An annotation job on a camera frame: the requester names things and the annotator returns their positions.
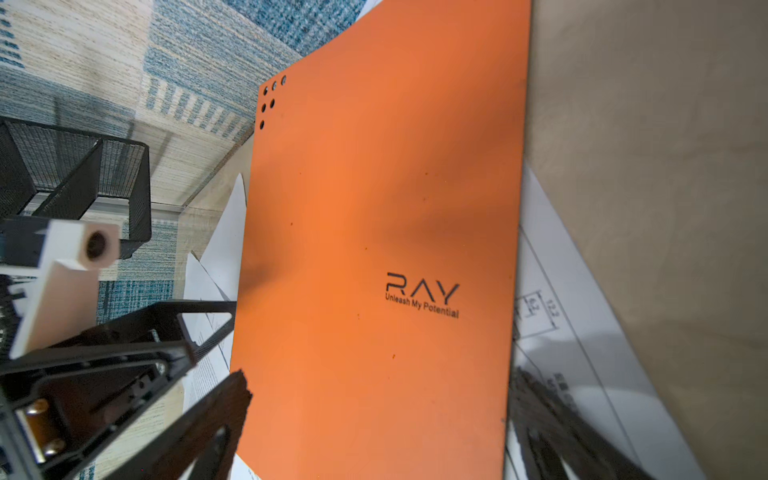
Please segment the diagram drawing paper sheet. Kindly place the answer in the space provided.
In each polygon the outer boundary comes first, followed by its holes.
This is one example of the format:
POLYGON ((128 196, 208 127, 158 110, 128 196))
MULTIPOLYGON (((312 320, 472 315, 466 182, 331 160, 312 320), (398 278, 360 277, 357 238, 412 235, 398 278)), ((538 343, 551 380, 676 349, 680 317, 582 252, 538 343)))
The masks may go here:
POLYGON ((705 474, 529 167, 523 169, 513 366, 654 479, 705 474))

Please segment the orange black file folder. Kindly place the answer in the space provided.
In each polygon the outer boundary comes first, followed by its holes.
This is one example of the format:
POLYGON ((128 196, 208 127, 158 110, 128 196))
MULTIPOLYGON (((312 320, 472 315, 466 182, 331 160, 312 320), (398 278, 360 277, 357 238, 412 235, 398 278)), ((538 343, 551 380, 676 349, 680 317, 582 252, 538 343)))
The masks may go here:
POLYGON ((530 24, 385 1, 263 84, 232 353, 258 477, 502 477, 530 24))

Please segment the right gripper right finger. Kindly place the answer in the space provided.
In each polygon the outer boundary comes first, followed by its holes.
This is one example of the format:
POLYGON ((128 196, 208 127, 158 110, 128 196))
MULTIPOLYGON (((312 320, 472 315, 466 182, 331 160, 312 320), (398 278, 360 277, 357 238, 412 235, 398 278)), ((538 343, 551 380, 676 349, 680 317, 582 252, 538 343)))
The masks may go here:
POLYGON ((539 382, 518 368, 508 395, 512 421, 529 479, 648 479, 642 468, 539 382))

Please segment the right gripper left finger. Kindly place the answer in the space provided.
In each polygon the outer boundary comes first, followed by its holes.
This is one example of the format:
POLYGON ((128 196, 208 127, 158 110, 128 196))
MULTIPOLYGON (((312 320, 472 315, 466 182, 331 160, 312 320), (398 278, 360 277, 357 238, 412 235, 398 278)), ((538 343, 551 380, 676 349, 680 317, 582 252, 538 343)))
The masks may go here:
POLYGON ((251 399, 244 373, 230 374, 109 477, 228 478, 251 399))

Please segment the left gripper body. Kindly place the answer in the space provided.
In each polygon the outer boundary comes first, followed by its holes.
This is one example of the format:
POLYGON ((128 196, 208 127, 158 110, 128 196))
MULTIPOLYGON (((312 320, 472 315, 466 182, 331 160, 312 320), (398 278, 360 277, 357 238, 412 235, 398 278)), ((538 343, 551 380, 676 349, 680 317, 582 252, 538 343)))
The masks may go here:
POLYGON ((1 366, 1 471, 73 479, 234 330, 233 301, 155 303, 1 366))

